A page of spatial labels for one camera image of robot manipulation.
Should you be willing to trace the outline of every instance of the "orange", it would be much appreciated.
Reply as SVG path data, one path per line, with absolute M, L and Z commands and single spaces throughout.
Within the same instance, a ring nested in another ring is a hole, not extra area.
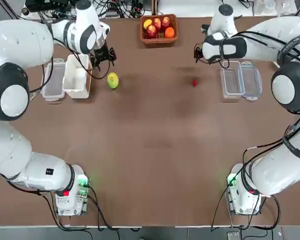
M 175 30 L 172 27 L 168 27 L 164 32 L 164 36 L 166 38 L 174 38 L 175 37 Z

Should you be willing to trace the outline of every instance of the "brown table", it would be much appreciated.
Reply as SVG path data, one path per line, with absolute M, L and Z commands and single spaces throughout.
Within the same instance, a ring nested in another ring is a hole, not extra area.
M 264 20 L 244 17 L 237 27 L 245 30 Z M 226 176 L 244 149 L 280 138 L 294 119 L 271 94 L 275 68 L 269 62 L 255 63 L 263 79 L 258 101 L 222 102 L 220 66 L 193 59 L 195 43 L 204 38 L 201 24 L 210 21 L 179 19 L 179 40 L 167 48 L 146 48 L 138 19 L 109 21 L 108 44 L 118 57 L 111 70 L 120 77 L 118 89 L 110 90 L 103 79 L 92 82 L 88 100 L 66 96 L 60 104 L 48 104 L 38 96 L 25 116 L 12 123 L 34 151 L 82 166 L 113 226 L 210 225 Z M 66 59 L 68 54 L 55 46 L 55 57 Z M 41 71 L 27 71 L 31 88 L 40 83 Z M 300 225 L 300 182 L 277 197 L 280 224 Z M 95 226 L 95 213 L 90 205 L 88 216 L 63 222 Z M 271 225 L 275 218 L 276 207 L 269 200 L 253 224 Z M 247 217 L 234 222 L 246 224 Z M 215 223 L 230 224 L 224 199 Z M 53 224 L 41 197 L 18 192 L 0 177 L 0 225 Z

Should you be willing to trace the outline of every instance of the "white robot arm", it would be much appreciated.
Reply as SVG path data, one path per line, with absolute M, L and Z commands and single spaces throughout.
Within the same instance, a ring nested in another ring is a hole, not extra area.
M 86 211 L 89 180 L 84 171 L 58 157 L 32 152 L 31 143 L 6 121 L 26 112 L 29 87 L 24 69 L 47 63 L 53 56 L 54 40 L 78 53 L 109 54 L 110 27 L 99 21 L 91 2 L 79 1 L 76 12 L 75 22 L 51 25 L 0 21 L 0 174 L 13 185 L 56 192 L 58 214 L 65 216 Z
M 289 112 L 300 114 L 300 57 L 296 57 L 300 56 L 300 17 L 272 18 L 238 33 L 232 7 L 222 4 L 211 25 L 202 25 L 201 30 L 207 36 L 202 48 L 194 51 L 196 59 L 209 64 L 222 59 L 278 61 L 282 66 L 271 80 L 273 96 Z M 300 132 L 290 140 L 282 139 L 279 147 L 248 164 L 231 183 L 229 202 L 234 214 L 258 212 L 260 194 L 274 195 L 300 180 Z M 229 182 L 242 166 L 233 167 Z

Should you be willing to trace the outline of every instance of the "fruit basket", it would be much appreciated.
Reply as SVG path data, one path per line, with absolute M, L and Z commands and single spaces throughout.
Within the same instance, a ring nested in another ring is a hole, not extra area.
M 153 21 L 155 18 L 159 18 L 160 20 L 162 20 L 164 17 L 169 17 L 170 27 L 174 29 L 174 37 L 165 37 L 165 32 L 159 31 L 156 33 L 156 38 L 147 38 L 147 33 L 144 29 L 145 21 L 148 19 L 151 19 Z M 174 14 L 142 16 L 140 18 L 140 39 L 145 44 L 171 44 L 178 39 L 178 36 L 178 21 L 177 16 Z

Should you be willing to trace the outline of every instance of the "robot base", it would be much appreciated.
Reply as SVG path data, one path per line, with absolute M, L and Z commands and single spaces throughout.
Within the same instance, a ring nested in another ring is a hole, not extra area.
M 89 188 L 83 185 L 89 185 L 90 180 L 80 166 L 72 165 L 72 167 L 74 170 L 74 184 L 68 196 L 55 195 L 59 216 L 87 215 Z
M 242 166 L 242 163 L 234 165 L 231 173 L 226 179 L 227 185 L 242 168 Z M 226 192 L 226 201 L 230 215 L 256 215 L 260 210 L 261 196 L 253 195 L 248 192 L 242 183 L 241 174 L 238 174 Z

